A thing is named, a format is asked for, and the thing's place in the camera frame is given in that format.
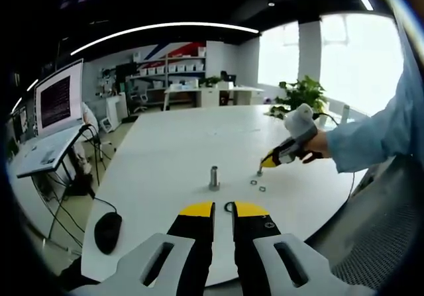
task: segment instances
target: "yellow tool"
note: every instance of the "yellow tool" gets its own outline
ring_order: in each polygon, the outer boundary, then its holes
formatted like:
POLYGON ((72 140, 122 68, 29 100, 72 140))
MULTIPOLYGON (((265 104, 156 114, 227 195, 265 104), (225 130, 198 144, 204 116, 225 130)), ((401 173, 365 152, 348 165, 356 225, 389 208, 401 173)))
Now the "yellow tool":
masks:
POLYGON ((261 160, 258 175, 262 174, 262 167, 274 168, 281 164, 289 164, 296 157, 302 159, 309 153, 316 158, 323 157, 321 153, 308 152, 303 149, 305 144, 318 133, 318 128, 313 122, 312 108, 308 104, 304 103, 296 110, 289 112, 284 120, 284 126, 289 131, 290 137, 269 151, 261 160))

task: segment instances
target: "black ceiling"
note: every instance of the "black ceiling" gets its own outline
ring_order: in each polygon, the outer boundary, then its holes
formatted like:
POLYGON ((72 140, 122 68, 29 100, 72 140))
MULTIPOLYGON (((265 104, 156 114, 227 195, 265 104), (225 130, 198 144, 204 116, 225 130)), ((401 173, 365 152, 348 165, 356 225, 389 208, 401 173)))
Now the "black ceiling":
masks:
MULTIPOLYGON (((134 32, 69 53, 103 36, 156 23, 201 21, 266 30, 284 22, 315 20, 320 14, 364 10, 359 0, 10 0, 9 61, 27 87, 54 60, 91 60, 127 48, 176 40, 241 43, 253 34, 223 28, 172 27, 134 32)), ((379 0, 378 10, 387 11, 379 0)))

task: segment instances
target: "light blue sleeve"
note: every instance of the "light blue sleeve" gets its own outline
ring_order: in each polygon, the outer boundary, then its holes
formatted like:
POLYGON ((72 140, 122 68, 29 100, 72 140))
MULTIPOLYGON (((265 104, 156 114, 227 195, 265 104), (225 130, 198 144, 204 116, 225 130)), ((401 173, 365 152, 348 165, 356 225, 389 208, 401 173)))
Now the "light blue sleeve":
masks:
POLYGON ((355 172, 384 162, 396 154, 411 154, 412 101, 402 92, 383 111, 360 122, 342 124, 327 132, 330 155, 338 172, 355 172))
POLYGON ((411 154, 424 167, 424 86, 402 28, 399 35, 404 67, 395 97, 373 117, 327 132, 338 172, 356 172, 398 154, 411 154))

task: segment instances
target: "green plant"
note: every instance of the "green plant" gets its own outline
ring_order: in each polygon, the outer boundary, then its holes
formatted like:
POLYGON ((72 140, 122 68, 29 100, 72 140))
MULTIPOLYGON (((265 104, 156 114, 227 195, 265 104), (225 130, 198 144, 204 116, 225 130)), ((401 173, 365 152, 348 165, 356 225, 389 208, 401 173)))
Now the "green plant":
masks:
POLYGON ((221 78, 218 76, 205 77, 203 79, 199 79, 200 85, 212 86, 221 81, 221 78))
POLYGON ((327 102, 324 97, 325 90, 309 76, 305 76, 302 81, 297 80, 296 83, 282 81, 279 86, 286 91, 286 97, 276 97, 275 102, 282 105, 271 107, 271 116, 283 119, 285 113, 297 109, 303 103, 308 104, 315 112, 323 111, 324 103, 327 102))

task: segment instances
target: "white table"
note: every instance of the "white table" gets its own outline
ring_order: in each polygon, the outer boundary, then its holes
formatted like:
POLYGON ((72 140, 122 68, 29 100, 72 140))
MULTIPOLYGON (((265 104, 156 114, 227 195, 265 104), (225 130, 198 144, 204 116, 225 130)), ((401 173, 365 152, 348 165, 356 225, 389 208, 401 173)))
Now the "white table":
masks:
MULTIPOLYGON (((113 157, 97 197, 116 206, 123 218, 112 254, 95 245, 95 223, 112 209, 93 202, 85 230, 81 272, 103 281, 118 260, 154 233, 166 233, 186 206, 216 202, 213 261, 207 285, 237 277, 228 201, 248 201, 267 209, 282 233, 306 240, 348 199, 351 173, 338 174, 330 159, 303 165, 299 160, 264 169, 259 161, 288 137, 281 120, 264 113, 269 105, 186 109, 139 116, 113 157), (219 191, 208 188, 218 166, 219 191), (257 185, 251 185, 255 179, 257 185), (266 192, 260 192, 265 186, 266 192)), ((364 172, 356 174, 356 183, 364 172)))
POLYGON ((170 89, 165 90, 165 102, 164 111, 166 111, 171 93, 184 93, 184 92, 196 92, 197 100, 200 107, 216 107, 219 106, 219 92, 228 91, 235 93, 235 104, 236 105, 259 105, 263 104, 263 89, 257 89, 255 87, 247 86, 236 86, 232 88, 219 88, 219 87, 198 87, 188 88, 182 87, 181 89, 170 89))

